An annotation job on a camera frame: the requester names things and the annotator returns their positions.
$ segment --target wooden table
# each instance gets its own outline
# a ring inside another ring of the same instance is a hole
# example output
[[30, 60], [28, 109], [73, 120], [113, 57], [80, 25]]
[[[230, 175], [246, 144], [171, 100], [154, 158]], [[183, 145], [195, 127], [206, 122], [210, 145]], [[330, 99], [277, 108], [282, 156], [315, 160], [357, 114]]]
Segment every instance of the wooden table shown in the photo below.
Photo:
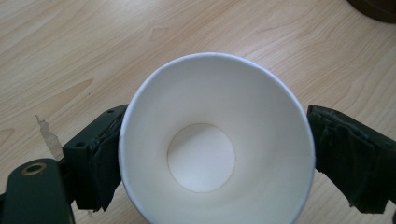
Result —
[[[0, 192], [22, 163], [51, 158], [39, 123], [65, 144], [128, 104], [156, 68], [220, 51], [271, 70], [301, 101], [342, 111], [396, 139], [396, 25], [345, 0], [4, 0], [0, 2]], [[297, 223], [391, 223], [363, 215], [315, 173]], [[146, 223], [122, 186], [108, 210], [77, 223]]]

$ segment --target black bracket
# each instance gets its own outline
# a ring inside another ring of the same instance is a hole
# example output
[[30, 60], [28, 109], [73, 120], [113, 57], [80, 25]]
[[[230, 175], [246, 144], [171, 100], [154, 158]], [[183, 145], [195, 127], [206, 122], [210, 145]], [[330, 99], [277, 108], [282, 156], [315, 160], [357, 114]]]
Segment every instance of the black bracket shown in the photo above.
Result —
[[70, 204], [97, 211], [120, 184], [118, 143], [127, 105], [107, 110], [63, 147], [64, 158], [29, 161], [8, 177], [1, 223], [75, 223]]

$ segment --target metal screw hole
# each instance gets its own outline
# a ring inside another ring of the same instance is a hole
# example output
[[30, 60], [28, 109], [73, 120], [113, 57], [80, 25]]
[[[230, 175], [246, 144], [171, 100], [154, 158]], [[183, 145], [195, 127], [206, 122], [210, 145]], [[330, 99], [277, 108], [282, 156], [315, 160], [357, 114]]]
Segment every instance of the metal screw hole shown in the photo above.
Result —
[[22, 170], [23, 175], [36, 175], [47, 168], [47, 164], [44, 162], [33, 163], [31, 165], [26, 166]]

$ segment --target wood grain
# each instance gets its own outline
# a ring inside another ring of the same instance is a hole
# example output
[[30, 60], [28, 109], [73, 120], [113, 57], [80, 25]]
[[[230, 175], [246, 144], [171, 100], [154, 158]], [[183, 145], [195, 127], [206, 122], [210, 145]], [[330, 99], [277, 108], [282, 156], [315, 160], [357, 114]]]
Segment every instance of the wood grain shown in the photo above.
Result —
[[[35, 116], [65, 144], [106, 109], [128, 104], [156, 68], [220, 51], [280, 77], [304, 109], [324, 105], [396, 139], [396, 26], [345, 0], [0, 1], [0, 192], [20, 164], [51, 157]], [[391, 223], [364, 215], [315, 173], [296, 223]], [[107, 212], [77, 223], [146, 223], [119, 186]]]

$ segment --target white paper cup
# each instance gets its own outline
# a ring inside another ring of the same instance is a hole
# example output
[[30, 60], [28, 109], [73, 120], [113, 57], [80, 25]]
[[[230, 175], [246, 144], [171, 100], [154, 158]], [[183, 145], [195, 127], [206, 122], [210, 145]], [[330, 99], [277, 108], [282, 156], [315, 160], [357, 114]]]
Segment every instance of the white paper cup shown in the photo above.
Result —
[[150, 223], [292, 223], [315, 168], [299, 102], [269, 71], [198, 53], [155, 71], [126, 110], [120, 171]]

